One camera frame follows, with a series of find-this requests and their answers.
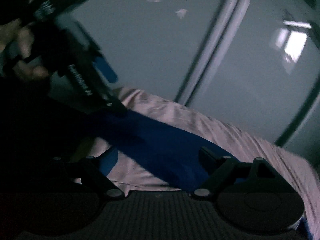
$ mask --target finger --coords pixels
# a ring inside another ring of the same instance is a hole
[[[19,60],[18,63],[13,67],[13,71],[20,80],[29,81],[32,79],[33,68],[28,66],[22,60]]]
[[[49,76],[49,72],[43,66],[36,66],[32,71],[32,79],[33,80],[45,79],[48,76]]]
[[[23,27],[19,31],[17,42],[21,51],[22,58],[29,57],[31,55],[31,48],[34,42],[34,36],[27,27]]]
[[[0,52],[4,50],[5,46],[15,39],[20,30],[21,20],[17,19],[5,25],[0,25]]]

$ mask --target blue fabric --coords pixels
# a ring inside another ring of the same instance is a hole
[[[310,232],[308,222],[304,217],[301,219],[297,231],[300,232],[306,239],[313,240],[313,235]]]
[[[118,161],[118,149],[111,147],[99,157],[92,160],[92,163],[98,168],[98,170],[105,176],[107,176]]]
[[[90,135],[104,138],[170,186],[188,192],[194,191],[209,177],[198,161],[202,146],[218,156],[233,157],[200,136],[131,110],[125,117],[115,117],[105,111],[96,112],[87,119],[86,127]],[[108,167],[105,171],[112,166],[108,164],[108,159],[104,165]],[[308,240],[313,240],[304,218],[297,230]]]

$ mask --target bed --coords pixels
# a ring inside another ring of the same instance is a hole
[[[241,162],[252,162],[255,157],[265,158],[303,198],[304,216],[308,221],[310,232],[314,239],[320,239],[319,175],[304,158],[263,139],[251,136],[236,127],[204,116],[177,103],[150,95],[143,90],[121,88],[115,90],[115,93],[129,109],[201,136],[222,147]],[[98,156],[108,147],[110,147],[108,142],[96,138],[89,155]],[[168,183],[155,177],[121,152],[108,178],[126,195],[130,190],[177,190],[177,188],[169,187]],[[50,237],[50,239],[96,239],[98,236],[96,234],[101,234],[101,231],[103,231],[103,220],[97,219],[74,234],[57,238]],[[26,232],[20,237],[19,239],[44,239],[43,236],[35,236]]]

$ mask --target bolt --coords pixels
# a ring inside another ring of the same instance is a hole
[[[198,188],[195,190],[194,194],[198,197],[207,197],[210,195],[210,191],[206,188]]]

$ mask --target pink bed sheet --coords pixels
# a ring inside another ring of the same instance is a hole
[[[252,162],[256,157],[265,158],[303,198],[310,231],[314,239],[320,239],[320,180],[307,160],[234,126],[143,90],[122,88],[116,93],[129,109],[199,135],[242,162]],[[176,190],[122,153],[108,178],[126,194],[129,190]]]

